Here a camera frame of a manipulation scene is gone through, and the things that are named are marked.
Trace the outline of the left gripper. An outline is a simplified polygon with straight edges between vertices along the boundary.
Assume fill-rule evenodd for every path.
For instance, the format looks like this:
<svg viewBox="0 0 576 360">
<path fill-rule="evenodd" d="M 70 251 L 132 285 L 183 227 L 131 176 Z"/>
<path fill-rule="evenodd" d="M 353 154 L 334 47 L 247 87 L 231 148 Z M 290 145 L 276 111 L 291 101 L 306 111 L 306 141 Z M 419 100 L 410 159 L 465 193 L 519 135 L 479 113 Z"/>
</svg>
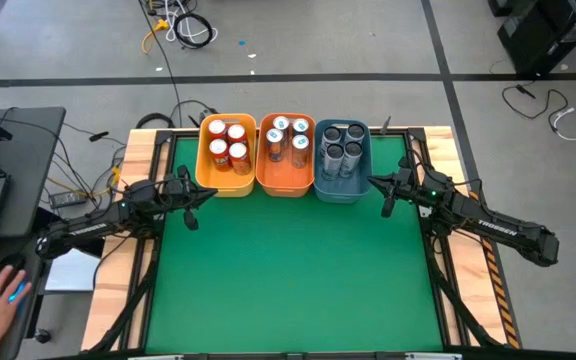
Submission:
<svg viewBox="0 0 576 360">
<path fill-rule="evenodd" d="M 191 191 L 188 168 L 181 165 L 176 173 L 166 174 L 156 185 L 157 201 L 167 209 L 179 209 L 189 205 L 201 206 L 218 193 L 217 189 Z M 198 220 L 190 209 L 184 211 L 184 224 L 189 230 L 199 228 Z"/>
</svg>

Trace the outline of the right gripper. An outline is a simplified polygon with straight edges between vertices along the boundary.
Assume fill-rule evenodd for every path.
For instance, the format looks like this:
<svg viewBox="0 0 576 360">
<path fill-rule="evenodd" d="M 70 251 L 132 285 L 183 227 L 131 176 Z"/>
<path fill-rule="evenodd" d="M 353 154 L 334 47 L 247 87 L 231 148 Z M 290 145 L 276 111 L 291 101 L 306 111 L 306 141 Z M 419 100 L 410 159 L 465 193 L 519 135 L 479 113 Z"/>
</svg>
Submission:
<svg viewBox="0 0 576 360">
<path fill-rule="evenodd" d="M 443 175 L 428 165 L 412 165 L 406 158 L 399 160 L 397 180 L 394 177 L 369 177 L 368 181 L 384 197 L 381 216 L 392 216 L 395 197 L 403 198 L 415 204 L 438 204 L 443 198 Z M 417 168 L 424 170 L 422 181 L 416 180 Z"/>
</svg>

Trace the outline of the yellow plastic bin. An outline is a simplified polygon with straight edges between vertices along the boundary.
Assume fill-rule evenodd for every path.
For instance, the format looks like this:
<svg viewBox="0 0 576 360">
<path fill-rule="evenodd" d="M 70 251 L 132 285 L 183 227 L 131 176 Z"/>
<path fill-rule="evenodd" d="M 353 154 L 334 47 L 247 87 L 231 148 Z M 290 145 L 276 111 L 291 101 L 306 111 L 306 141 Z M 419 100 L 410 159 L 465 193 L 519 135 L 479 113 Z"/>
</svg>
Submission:
<svg viewBox="0 0 576 360">
<path fill-rule="evenodd" d="M 250 171 L 247 174 L 237 174 L 234 169 L 221 171 L 217 168 L 209 144 L 213 140 L 209 131 L 212 121 L 221 120 L 226 126 L 241 125 L 245 130 L 247 141 L 247 158 L 250 162 Z M 195 178 L 199 185 L 218 190 L 217 197 L 244 197 L 250 194 L 255 182 L 255 146 L 256 121 L 248 114 L 214 114 L 203 120 L 199 131 L 199 145 L 197 148 L 197 160 Z"/>
</svg>

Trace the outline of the blue plastic bin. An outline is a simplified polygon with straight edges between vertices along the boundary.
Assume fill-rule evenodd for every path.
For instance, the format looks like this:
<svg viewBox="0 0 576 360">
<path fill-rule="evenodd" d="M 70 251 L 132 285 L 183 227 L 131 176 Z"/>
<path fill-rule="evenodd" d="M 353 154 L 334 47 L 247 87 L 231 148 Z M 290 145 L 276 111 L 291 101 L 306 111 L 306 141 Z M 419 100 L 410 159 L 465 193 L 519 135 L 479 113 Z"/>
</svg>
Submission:
<svg viewBox="0 0 576 360">
<path fill-rule="evenodd" d="M 363 154 L 360 162 L 349 178 L 337 176 L 330 181 L 323 177 L 323 157 L 320 154 L 321 136 L 328 126 L 336 126 L 342 132 L 341 145 L 345 145 L 344 137 L 346 130 L 351 124 L 360 124 L 364 126 L 365 137 L 363 139 Z M 318 198 L 328 203 L 353 204 L 362 199 L 371 189 L 367 177 L 372 174 L 372 144 L 371 135 L 368 127 L 357 120 L 339 120 L 328 119 L 317 123 L 315 127 L 315 180 L 314 187 Z"/>
</svg>

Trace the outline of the red Fanta can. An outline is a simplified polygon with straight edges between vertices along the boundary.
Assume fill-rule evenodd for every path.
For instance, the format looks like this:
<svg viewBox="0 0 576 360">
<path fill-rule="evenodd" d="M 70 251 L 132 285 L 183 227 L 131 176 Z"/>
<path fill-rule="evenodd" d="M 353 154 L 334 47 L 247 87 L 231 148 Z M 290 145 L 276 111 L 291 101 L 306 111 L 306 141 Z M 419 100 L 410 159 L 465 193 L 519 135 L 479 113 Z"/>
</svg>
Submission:
<svg viewBox="0 0 576 360">
<path fill-rule="evenodd" d="M 244 143 L 233 143 L 229 147 L 229 158 L 234 172 L 238 175 L 249 174 L 252 165 L 250 162 L 248 147 Z"/>
<path fill-rule="evenodd" d="M 208 131 L 212 140 L 221 139 L 226 141 L 227 129 L 228 126 L 226 125 L 226 123 L 220 119 L 212 120 L 208 124 Z"/>
<path fill-rule="evenodd" d="M 228 142 L 230 144 L 241 143 L 247 145 L 248 137 L 246 129 L 241 124 L 233 124 L 227 130 Z"/>
</svg>

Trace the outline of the orange plastic bin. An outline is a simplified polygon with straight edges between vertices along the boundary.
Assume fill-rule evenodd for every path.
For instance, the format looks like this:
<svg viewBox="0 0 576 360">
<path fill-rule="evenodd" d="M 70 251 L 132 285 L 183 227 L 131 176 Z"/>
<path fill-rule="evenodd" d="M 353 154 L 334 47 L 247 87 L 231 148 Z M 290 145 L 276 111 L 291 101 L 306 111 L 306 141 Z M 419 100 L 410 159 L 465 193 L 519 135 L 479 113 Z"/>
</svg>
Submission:
<svg viewBox="0 0 576 360">
<path fill-rule="evenodd" d="M 283 159 L 280 162 L 272 162 L 267 153 L 266 133 L 274 128 L 273 120 L 277 116 L 285 116 L 290 121 L 289 143 L 283 149 Z M 303 168 L 292 166 L 292 122 L 297 118 L 304 118 L 310 124 L 308 131 L 309 156 L 308 162 Z M 314 119 L 300 113 L 271 113 L 266 115 L 260 124 L 258 131 L 258 145 L 256 155 L 256 180 L 264 191 L 275 197 L 301 197 L 304 196 L 314 183 Z"/>
</svg>

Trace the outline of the green table mat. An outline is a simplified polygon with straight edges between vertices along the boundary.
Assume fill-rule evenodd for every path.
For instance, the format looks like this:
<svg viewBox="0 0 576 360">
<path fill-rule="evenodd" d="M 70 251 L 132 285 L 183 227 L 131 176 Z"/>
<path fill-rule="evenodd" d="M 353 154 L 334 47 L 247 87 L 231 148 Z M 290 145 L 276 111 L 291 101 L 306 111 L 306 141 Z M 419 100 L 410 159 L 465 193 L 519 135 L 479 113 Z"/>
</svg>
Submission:
<svg viewBox="0 0 576 360">
<path fill-rule="evenodd" d="M 194 231 L 169 214 L 147 350 L 440 349 L 417 210 L 382 205 L 376 190 L 345 205 L 256 189 L 206 201 Z"/>
</svg>

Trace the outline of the black power adapter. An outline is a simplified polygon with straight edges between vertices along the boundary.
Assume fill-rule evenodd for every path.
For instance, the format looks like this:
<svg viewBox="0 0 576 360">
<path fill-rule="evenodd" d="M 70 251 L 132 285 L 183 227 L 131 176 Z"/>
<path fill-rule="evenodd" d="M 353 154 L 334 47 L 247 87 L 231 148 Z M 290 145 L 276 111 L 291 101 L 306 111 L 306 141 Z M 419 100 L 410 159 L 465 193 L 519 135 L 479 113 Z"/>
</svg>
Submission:
<svg viewBox="0 0 576 360">
<path fill-rule="evenodd" d="M 60 209 L 74 205 L 85 204 L 87 197 L 77 192 L 62 192 L 49 196 L 49 204 L 52 209 Z"/>
</svg>

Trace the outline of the white sheet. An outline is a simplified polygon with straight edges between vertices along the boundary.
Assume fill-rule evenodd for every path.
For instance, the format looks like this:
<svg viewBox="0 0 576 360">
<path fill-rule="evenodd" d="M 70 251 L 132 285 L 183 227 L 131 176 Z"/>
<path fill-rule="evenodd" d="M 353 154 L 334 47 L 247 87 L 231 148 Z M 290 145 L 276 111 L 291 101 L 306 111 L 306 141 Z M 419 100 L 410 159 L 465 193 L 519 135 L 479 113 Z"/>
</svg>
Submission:
<svg viewBox="0 0 576 360">
<path fill-rule="evenodd" d="M 93 275 L 100 258 L 72 249 L 54 259 L 45 284 L 49 292 L 93 290 Z"/>
</svg>

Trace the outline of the yellow black hazard tape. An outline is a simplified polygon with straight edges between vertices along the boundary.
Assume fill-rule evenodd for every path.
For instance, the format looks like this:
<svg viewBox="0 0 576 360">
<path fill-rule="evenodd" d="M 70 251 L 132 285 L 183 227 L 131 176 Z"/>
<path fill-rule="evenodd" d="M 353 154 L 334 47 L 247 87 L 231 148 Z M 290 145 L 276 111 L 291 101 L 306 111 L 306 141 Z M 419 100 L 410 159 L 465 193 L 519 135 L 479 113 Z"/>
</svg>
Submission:
<svg viewBox="0 0 576 360">
<path fill-rule="evenodd" d="M 512 302 L 505 286 L 503 267 L 498 256 L 498 249 L 488 240 L 482 239 L 481 242 L 506 343 L 514 349 L 520 349 L 520 334 L 516 327 Z"/>
</svg>

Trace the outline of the dark grey desk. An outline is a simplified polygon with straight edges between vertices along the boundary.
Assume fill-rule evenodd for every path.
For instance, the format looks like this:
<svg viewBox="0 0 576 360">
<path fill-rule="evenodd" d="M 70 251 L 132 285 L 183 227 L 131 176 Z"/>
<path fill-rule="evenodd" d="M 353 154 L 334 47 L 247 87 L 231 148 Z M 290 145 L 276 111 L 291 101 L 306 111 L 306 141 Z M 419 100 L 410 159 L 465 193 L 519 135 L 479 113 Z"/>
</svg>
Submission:
<svg viewBox="0 0 576 360">
<path fill-rule="evenodd" d="M 0 126 L 13 135 L 0 141 L 0 169 L 9 177 L 0 205 L 0 262 L 14 253 L 24 255 L 32 284 L 0 342 L 0 360 L 14 360 L 22 340 L 34 334 L 36 293 L 46 266 L 35 253 L 39 203 L 65 114 L 62 107 L 0 110 Z"/>
</svg>

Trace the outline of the black computer mouse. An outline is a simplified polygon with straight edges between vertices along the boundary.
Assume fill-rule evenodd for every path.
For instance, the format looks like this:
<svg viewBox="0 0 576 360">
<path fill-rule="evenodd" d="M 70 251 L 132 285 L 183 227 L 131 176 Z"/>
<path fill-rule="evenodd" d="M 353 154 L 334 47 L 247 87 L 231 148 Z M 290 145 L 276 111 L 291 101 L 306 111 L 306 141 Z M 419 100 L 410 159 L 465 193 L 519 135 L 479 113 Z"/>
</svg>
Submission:
<svg viewBox="0 0 576 360">
<path fill-rule="evenodd" d="M 4 280 L 4 284 L 2 285 L 1 294 L 3 294 L 6 288 L 13 282 L 14 278 L 20 271 L 25 270 L 26 265 L 26 257 L 20 253 L 14 253 L 4 257 L 0 262 L 0 272 L 5 267 L 12 267 L 11 272 L 8 274 L 7 278 Z M 23 292 L 24 288 L 27 285 L 27 278 L 23 277 L 20 282 L 17 284 L 15 290 L 8 296 L 7 301 L 9 303 L 13 303 L 19 295 Z"/>
</svg>

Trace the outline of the large black equipment case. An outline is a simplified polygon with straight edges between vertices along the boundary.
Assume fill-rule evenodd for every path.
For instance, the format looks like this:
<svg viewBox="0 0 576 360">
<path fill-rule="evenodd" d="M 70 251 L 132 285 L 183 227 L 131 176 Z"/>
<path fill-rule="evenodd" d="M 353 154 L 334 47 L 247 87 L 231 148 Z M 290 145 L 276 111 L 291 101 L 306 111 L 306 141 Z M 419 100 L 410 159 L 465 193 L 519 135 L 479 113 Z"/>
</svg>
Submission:
<svg viewBox="0 0 576 360">
<path fill-rule="evenodd" d="M 516 73 L 547 74 L 576 47 L 576 0 L 512 0 L 497 35 Z"/>
</svg>

